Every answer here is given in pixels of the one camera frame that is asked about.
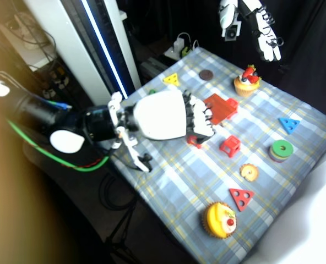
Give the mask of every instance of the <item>plaid tablecloth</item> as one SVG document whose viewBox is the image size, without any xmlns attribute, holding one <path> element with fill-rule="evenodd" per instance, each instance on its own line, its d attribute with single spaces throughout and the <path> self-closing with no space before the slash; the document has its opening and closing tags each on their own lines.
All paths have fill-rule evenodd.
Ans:
<svg viewBox="0 0 326 264">
<path fill-rule="evenodd" d="M 212 80 L 199 78 L 203 69 L 213 72 Z M 176 89 L 162 82 L 172 73 L 178 73 L 178 89 L 188 89 L 200 99 L 213 93 L 225 100 L 233 97 L 240 103 L 238 113 L 225 120 L 224 127 L 216 126 L 216 135 L 200 150 L 188 145 L 184 138 L 152 141 L 137 134 L 140 144 L 135 148 L 153 156 L 151 173 L 129 169 L 115 158 L 114 163 L 199 262 L 239 263 L 325 153 L 326 116 L 264 81 L 254 95 L 238 96 L 232 83 L 242 70 L 202 48 L 195 49 L 122 104 L 132 105 L 151 89 Z M 300 124 L 287 135 L 279 117 L 297 119 Z M 242 142 L 234 158 L 219 150 L 230 135 Z M 273 162 L 267 154 L 268 147 L 278 139 L 286 139 L 294 147 L 294 154 L 284 163 Z M 117 154 L 131 162 L 125 148 Z M 250 183 L 240 176 L 240 167 L 245 163 L 258 167 L 256 181 Z M 238 211 L 229 188 L 255 193 L 243 212 Z M 216 201 L 229 204 L 236 212 L 237 229 L 230 238 L 210 237 L 201 224 L 203 210 Z"/>
</svg>

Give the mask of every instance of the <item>led light strip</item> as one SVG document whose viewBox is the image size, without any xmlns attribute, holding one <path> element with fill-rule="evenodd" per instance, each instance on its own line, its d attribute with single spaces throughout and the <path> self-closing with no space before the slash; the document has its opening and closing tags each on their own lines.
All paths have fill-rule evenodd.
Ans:
<svg viewBox="0 0 326 264">
<path fill-rule="evenodd" d="M 126 94 L 125 88 L 124 88 L 124 86 L 123 86 L 123 84 L 122 84 L 122 82 L 120 80 L 120 77 L 118 75 L 117 69 L 115 68 L 115 66 L 113 64 L 113 61 L 112 61 L 112 58 L 110 57 L 110 54 L 109 54 L 108 49 L 107 49 L 107 46 L 104 43 L 103 37 L 102 37 L 102 35 L 101 35 L 100 31 L 99 31 L 99 28 L 97 26 L 97 23 L 95 21 L 95 18 L 93 17 L 93 14 L 92 14 L 92 11 L 90 9 L 90 6 L 88 5 L 88 2 L 86 0 L 81 0 L 81 2 L 82 2 L 82 5 L 84 6 L 84 8 L 86 10 L 86 13 L 87 13 L 88 18 L 91 21 L 92 27 L 95 30 L 96 36 L 97 36 L 97 38 L 99 40 L 99 43 L 101 44 L 101 47 L 102 47 L 102 49 L 104 51 L 105 56 L 107 57 L 107 60 L 109 62 L 109 65 L 112 68 L 112 71 L 114 73 L 114 76 L 115 76 L 115 78 L 116 78 L 116 80 L 117 80 L 117 82 L 119 84 L 121 93 L 123 93 L 124 98 L 127 99 L 128 96 Z"/>
</svg>

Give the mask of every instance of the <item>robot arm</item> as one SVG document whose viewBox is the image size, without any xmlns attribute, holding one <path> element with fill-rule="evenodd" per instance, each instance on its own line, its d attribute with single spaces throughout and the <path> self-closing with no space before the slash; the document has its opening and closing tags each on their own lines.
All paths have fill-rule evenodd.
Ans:
<svg viewBox="0 0 326 264">
<path fill-rule="evenodd" d="M 158 92 L 126 108 L 121 107 L 121 101 L 117 92 L 107 106 L 77 113 L 0 81 L 0 112 L 44 134 L 63 153 L 78 152 L 85 141 L 93 144 L 116 139 L 112 149 L 124 143 L 137 168 L 149 172 L 152 157 L 147 153 L 140 156 L 134 149 L 138 142 L 129 133 L 140 131 L 154 140 L 194 135 L 199 144 L 214 135 L 209 121 L 211 110 L 188 92 Z"/>
<path fill-rule="evenodd" d="M 279 61 L 279 46 L 283 41 L 276 37 L 271 28 L 275 23 L 274 18 L 259 0 L 221 0 L 219 15 L 222 37 L 232 41 L 239 36 L 241 22 L 237 20 L 238 13 L 250 24 L 261 59 L 267 62 Z"/>
</svg>

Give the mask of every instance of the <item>triangle with holes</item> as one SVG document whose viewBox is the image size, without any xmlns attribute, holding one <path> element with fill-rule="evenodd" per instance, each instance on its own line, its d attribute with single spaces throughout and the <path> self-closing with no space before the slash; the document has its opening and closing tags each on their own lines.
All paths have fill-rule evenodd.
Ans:
<svg viewBox="0 0 326 264">
<path fill-rule="evenodd" d="M 173 74 L 169 75 L 168 77 L 163 79 L 163 82 L 165 82 L 166 84 L 174 84 L 174 85 L 178 86 L 179 85 L 178 74 L 173 73 Z"/>
<path fill-rule="evenodd" d="M 285 131 L 290 135 L 300 124 L 299 120 L 294 120 L 291 118 L 280 117 L 278 118 L 279 122 L 282 124 Z"/>
<path fill-rule="evenodd" d="M 244 211 L 247 204 L 250 202 L 252 196 L 255 194 L 252 191 L 244 191 L 238 189 L 229 189 L 231 196 L 233 196 L 234 202 L 239 211 Z"/>
</svg>

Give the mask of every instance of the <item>blue triangle block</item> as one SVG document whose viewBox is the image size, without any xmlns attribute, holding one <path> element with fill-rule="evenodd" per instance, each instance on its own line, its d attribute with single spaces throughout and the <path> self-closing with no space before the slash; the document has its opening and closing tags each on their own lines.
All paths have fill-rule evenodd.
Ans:
<svg viewBox="0 0 326 264">
<path fill-rule="evenodd" d="M 291 118 L 280 117 L 278 118 L 279 122 L 282 124 L 285 131 L 290 135 L 300 124 L 299 120 L 294 120 Z"/>
</svg>

